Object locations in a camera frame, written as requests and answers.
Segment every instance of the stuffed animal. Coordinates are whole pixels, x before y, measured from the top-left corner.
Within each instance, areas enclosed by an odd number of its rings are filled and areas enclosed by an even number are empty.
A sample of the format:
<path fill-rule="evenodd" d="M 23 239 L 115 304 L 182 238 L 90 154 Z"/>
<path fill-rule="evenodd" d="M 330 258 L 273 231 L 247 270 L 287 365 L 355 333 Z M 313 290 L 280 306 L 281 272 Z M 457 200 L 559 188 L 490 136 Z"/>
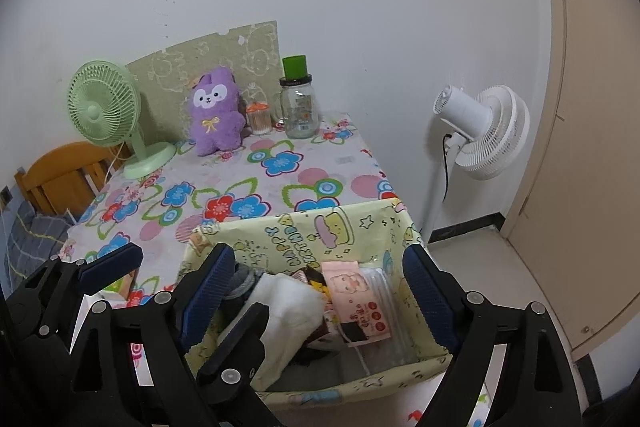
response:
<path fill-rule="evenodd" d="M 246 121 L 238 112 L 238 96 L 233 74 L 222 66 L 204 74 L 191 89 L 191 139 L 198 156 L 240 147 L 240 131 Z"/>

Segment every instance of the storage box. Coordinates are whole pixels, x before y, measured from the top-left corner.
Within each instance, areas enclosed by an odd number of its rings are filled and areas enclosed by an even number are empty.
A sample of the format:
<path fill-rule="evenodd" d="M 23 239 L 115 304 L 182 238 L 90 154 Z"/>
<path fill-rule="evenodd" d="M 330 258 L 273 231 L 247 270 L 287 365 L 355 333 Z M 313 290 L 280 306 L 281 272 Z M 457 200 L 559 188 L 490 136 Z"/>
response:
<path fill-rule="evenodd" d="M 386 396 L 431 378 L 449 364 L 450 356 L 434 341 L 402 273 L 404 249 L 422 244 L 422 239 L 398 199 L 201 226 L 191 234 L 178 281 L 198 269 L 217 243 L 233 247 L 238 262 L 270 273 L 291 274 L 305 265 L 319 268 L 322 261 L 337 260 L 382 268 L 391 281 L 401 318 L 420 360 L 321 391 L 258 393 L 273 410 Z M 219 331 L 213 320 L 203 341 L 188 353 L 194 373 L 211 356 Z"/>

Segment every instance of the white towel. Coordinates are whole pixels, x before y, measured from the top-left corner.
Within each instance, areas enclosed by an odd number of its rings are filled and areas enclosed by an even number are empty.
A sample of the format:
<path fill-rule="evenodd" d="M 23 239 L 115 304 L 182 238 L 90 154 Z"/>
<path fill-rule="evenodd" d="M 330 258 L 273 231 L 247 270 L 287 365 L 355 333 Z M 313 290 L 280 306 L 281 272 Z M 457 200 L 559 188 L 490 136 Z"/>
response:
<path fill-rule="evenodd" d="M 266 391 L 274 383 L 308 336 L 322 324 L 324 298 L 319 291 L 293 277 L 264 274 L 236 317 L 220 333 L 219 343 L 236 325 L 249 306 L 260 302 L 269 307 L 269 322 L 261 336 L 264 362 L 251 387 Z"/>

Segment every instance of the yellow bow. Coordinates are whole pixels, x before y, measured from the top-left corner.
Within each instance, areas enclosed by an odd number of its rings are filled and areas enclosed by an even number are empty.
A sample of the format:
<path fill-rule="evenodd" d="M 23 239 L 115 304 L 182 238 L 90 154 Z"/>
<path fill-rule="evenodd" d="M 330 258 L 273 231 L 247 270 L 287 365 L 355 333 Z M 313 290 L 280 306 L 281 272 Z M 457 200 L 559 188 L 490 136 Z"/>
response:
<path fill-rule="evenodd" d="M 202 120 L 202 126 L 207 130 L 207 134 L 209 134 L 209 131 L 216 130 L 215 124 L 217 124 L 219 121 L 220 118 L 218 117 L 212 118 L 211 120 Z"/>

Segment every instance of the beige door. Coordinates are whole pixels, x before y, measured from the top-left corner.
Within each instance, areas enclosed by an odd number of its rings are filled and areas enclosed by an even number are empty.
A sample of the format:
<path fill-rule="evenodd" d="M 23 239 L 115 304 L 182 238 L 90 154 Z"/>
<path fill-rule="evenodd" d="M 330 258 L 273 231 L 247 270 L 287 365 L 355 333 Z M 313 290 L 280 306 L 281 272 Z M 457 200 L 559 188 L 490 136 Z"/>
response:
<path fill-rule="evenodd" d="M 564 8 L 556 118 L 508 239 L 579 358 L 640 302 L 640 2 Z"/>

